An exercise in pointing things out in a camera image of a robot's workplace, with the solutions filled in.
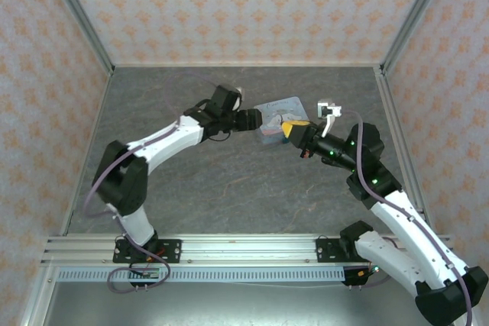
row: cable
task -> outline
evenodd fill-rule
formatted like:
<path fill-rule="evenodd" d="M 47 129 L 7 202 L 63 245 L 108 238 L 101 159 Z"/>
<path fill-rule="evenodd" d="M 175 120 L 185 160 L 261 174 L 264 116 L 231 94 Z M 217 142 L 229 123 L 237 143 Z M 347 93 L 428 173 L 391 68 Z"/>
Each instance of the cable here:
<path fill-rule="evenodd" d="M 399 213 L 404 215 L 406 218 L 411 218 L 411 215 L 403 208 L 400 208 L 399 206 L 395 205 L 393 202 L 390 202 L 389 200 L 386 200 L 382 196 L 378 195 L 376 192 L 374 192 L 370 187 L 368 187 L 367 182 L 365 181 L 364 174 L 362 171 L 361 167 L 361 149 L 362 149 L 362 142 L 363 142 L 363 134 L 364 134 L 364 121 L 361 118 L 360 114 L 357 113 L 356 111 L 352 110 L 344 110 L 345 112 L 349 114 L 353 114 L 357 117 L 358 119 L 358 137 L 357 137 L 357 172 L 358 172 L 358 178 L 360 179 L 360 183 L 365 189 L 365 191 L 372 196 L 374 199 L 376 199 L 379 202 L 384 203 L 385 205 L 391 207 L 392 209 L 397 210 Z M 423 225 L 414 218 L 412 222 L 419 228 L 420 231 L 428 238 L 429 242 L 433 247 L 436 249 L 436 251 L 439 253 L 439 255 L 442 257 L 442 259 L 446 262 L 446 265 L 448 268 L 451 268 L 452 272 L 455 274 L 455 277 L 457 278 L 461 290 L 464 293 L 464 298 L 465 298 L 465 307 L 467 308 L 467 322 L 466 326 L 471 326 L 472 324 L 472 304 L 471 304 L 471 298 L 470 295 L 468 294 L 468 289 L 467 289 L 467 284 L 465 284 L 464 279 L 461 277 L 460 273 L 458 270 L 455 268 L 453 265 L 452 261 L 450 261 L 449 257 L 446 255 L 445 251 L 442 250 L 442 248 L 438 245 L 436 242 L 435 238 L 426 230 L 426 228 L 423 227 Z"/>
<path fill-rule="evenodd" d="M 211 137 L 209 138 L 209 140 L 212 140 L 212 141 L 226 141 L 227 139 L 229 139 L 229 137 L 231 136 L 231 131 L 228 132 L 228 136 L 225 137 L 224 139 L 212 139 Z"/>
<path fill-rule="evenodd" d="M 200 78 L 202 80 L 204 80 L 205 82 L 213 85 L 213 86 L 217 86 L 211 79 L 208 79 L 204 76 L 201 76 L 199 74 L 196 74 L 196 73 L 192 73 L 192 72 L 189 72 L 189 71 L 184 71 L 184 72 L 179 72 L 179 73 L 175 73 L 173 74 L 172 76 L 169 76 L 166 81 L 164 82 L 166 85 L 169 85 L 171 81 L 173 81 L 177 76 L 182 76 L 182 75 L 190 75 L 190 76 L 196 76 L 197 78 Z M 169 99 L 168 99 L 168 95 L 170 95 L 171 93 L 165 93 L 163 95 L 163 98 L 164 98 L 164 101 L 165 101 L 165 104 L 167 105 L 167 107 L 175 114 L 176 116 L 176 121 L 174 123 L 174 125 L 172 126 L 172 128 L 167 131 L 166 133 L 158 136 L 158 137 L 155 137 L 154 139 L 151 139 L 141 145 L 138 145 L 137 147 L 127 151 L 126 153 L 122 154 L 117 160 L 115 160 L 114 162 L 112 162 L 105 170 L 104 172 L 102 172 L 102 174 L 100 175 L 100 177 L 95 181 L 95 183 L 92 185 L 92 188 L 90 189 L 88 195 L 86 196 L 85 198 L 85 201 L 83 203 L 83 214 L 88 217 L 88 218 L 98 218 L 98 217 L 101 217 L 103 215 L 114 215 L 114 212 L 112 212 L 111 210 L 105 210 L 105 211 L 101 211 L 101 212 L 98 212 L 98 213 L 89 213 L 89 203 L 91 202 L 92 200 L 92 197 L 95 195 L 95 193 L 97 192 L 97 190 L 99 189 L 100 185 L 102 184 L 103 180 L 107 177 L 107 175 L 115 168 L 117 167 L 119 164 L 121 164 L 126 158 L 128 158 L 130 155 L 138 152 L 139 150 L 143 149 L 144 147 L 148 147 L 150 146 L 151 144 L 154 144 L 158 141 L 161 141 L 167 137 L 169 137 L 171 134 L 173 134 L 177 129 L 178 127 L 180 126 L 180 114 L 176 111 L 176 109 L 171 105 Z M 124 226 L 122 225 L 119 217 L 118 217 L 118 213 L 115 213 L 114 215 L 114 219 L 117 221 L 119 227 L 122 229 L 122 233 L 124 233 L 124 237 L 128 239 L 129 243 L 131 244 L 131 246 L 133 246 L 136 250 L 144 253 L 145 255 L 155 259 L 156 261 L 162 263 L 163 265 L 165 265 L 165 267 L 168 269 L 168 272 L 166 274 L 166 276 L 164 278 L 162 278 L 162 280 L 154 283 L 154 284 L 150 284 L 149 286 L 146 285 L 144 286 L 144 288 L 146 290 L 148 289 L 151 289 L 151 288 L 154 288 L 156 286 L 160 286 L 161 284 L 163 284 L 169 277 L 170 277 L 170 274 L 171 274 L 171 269 L 170 269 L 170 265 L 168 265 L 167 261 L 165 261 L 163 258 L 159 257 L 158 255 L 154 254 L 154 253 L 151 253 L 149 252 L 148 250 L 145 250 L 143 247 L 139 246 L 138 244 L 136 244 L 134 242 L 134 240 L 131 238 L 131 236 L 129 236 L 129 234 L 125 233 L 125 229 L 124 229 Z M 109 275 L 107 276 L 107 286 L 109 288 L 109 290 L 111 290 L 112 292 L 114 293 L 118 293 L 118 294 L 126 294 L 126 293 L 130 293 L 130 292 L 137 292 L 138 291 L 138 287 L 135 287 L 135 288 L 131 288 L 131 289 L 116 289 L 113 285 L 112 285 L 112 282 L 111 282 L 111 278 L 114 276 L 114 274 L 116 274 L 118 271 L 132 271 L 132 270 L 145 270 L 146 268 L 145 267 L 129 267 L 129 266 L 123 266 L 123 267 L 118 267 L 117 269 L 114 269 L 112 270 Z"/>

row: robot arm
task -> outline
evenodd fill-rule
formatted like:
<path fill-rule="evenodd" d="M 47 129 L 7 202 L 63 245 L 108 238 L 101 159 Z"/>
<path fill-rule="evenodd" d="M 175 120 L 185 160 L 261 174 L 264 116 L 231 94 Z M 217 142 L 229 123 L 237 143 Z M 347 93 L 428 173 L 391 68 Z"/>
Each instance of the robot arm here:
<path fill-rule="evenodd" d="M 187 147 L 197 145 L 220 131 L 250 131 L 261 126 L 257 109 L 239 111 L 242 94 L 232 86 L 217 86 L 211 99 L 186 110 L 178 121 L 129 144 L 110 143 L 104 152 L 93 184 L 123 154 L 134 150 L 102 181 L 97 193 L 118 216 L 134 242 L 145 250 L 157 251 L 157 233 L 144 211 L 147 177 L 156 167 Z"/>
<path fill-rule="evenodd" d="M 337 108 L 334 105 L 325 106 L 334 112 L 332 107 Z M 323 113 L 319 106 L 319 117 L 332 115 L 331 112 Z M 329 121 L 320 125 L 310 121 L 289 121 L 282 125 L 289 141 L 302 150 L 302 158 L 317 154 L 324 164 L 351 172 L 347 178 L 350 192 L 392 230 L 403 242 L 406 253 L 394 248 L 363 221 L 352 224 L 340 233 L 342 250 L 347 257 L 360 256 L 383 268 L 415 298 L 418 309 L 431 324 L 451 324 L 467 311 L 454 270 L 458 271 L 467 286 L 472 307 L 481 299 L 487 285 L 487 275 L 478 266 L 467 267 L 421 219 L 400 183 L 380 162 L 384 144 L 374 125 L 363 124 L 362 142 L 357 141 L 358 125 L 351 129 L 346 140 L 328 134 L 330 127 Z M 356 170 L 358 144 L 362 146 L 362 172 L 368 187 L 401 212 L 378 201 L 364 189 Z M 450 266 L 446 265 L 447 260 L 426 234 L 449 259 Z"/>

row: black mounting plate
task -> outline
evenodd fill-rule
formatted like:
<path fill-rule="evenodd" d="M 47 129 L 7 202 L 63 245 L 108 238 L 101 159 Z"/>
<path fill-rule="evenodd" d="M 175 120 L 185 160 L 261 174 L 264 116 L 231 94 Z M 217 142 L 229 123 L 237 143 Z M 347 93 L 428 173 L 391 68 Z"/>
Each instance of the black mounting plate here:
<path fill-rule="evenodd" d="M 339 238 L 318 238 L 316 240 L 316 256 L 318 263 L 368 263 L 358 255 L 349 256 L 342 249 Z"/>
<path fill-rule="evenodd" d="M 163 250 L 160 257 L 168 263 L 179 263 L 182 240 L 157 240 L 156 248 Z M 135 249 L 126 238 L 115 240 L 113 263 L 147 263 L 147 256 Z"/>

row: wall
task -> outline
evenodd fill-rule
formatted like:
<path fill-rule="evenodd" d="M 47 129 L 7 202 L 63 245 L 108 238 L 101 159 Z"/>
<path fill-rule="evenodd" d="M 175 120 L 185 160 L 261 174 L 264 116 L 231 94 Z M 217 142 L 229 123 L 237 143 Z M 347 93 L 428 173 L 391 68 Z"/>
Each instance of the wall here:
<path fill-rule="evenodd" d="M 63 0 L 0 0 L 0 324 L 59 233 L 106 75 Z"/>
<path fill-rule="evenodd" d="M 389 75 L 436 229 L 454 234 L 457 252 L 486 272 L 488 65 L 489 0 L 432 0 Z"/>
<path fill-rule="evenodd" d="M 414 0 L 81 0 L 112 62 L 377 63 Z"/>

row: patterned wallpaper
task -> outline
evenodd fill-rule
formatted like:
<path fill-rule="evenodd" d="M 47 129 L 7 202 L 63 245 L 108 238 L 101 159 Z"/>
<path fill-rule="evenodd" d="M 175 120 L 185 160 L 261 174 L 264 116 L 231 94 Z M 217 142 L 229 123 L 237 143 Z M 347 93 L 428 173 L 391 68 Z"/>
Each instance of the patterned wallpaper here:
<path fill-rule="evenodd" d="M 112 62 L 380 63 L 414 0 L 81 0 Z"/>
<path fill-rule="evenodd" d="M 106 75 L 63 0 L 0 0 L 0 324 L 60 230 Z"/>
<path fill-rule="evenodd" d="M 489 272 L 489 0 L 432 0 L 389 81 L 437 230 Z"/>

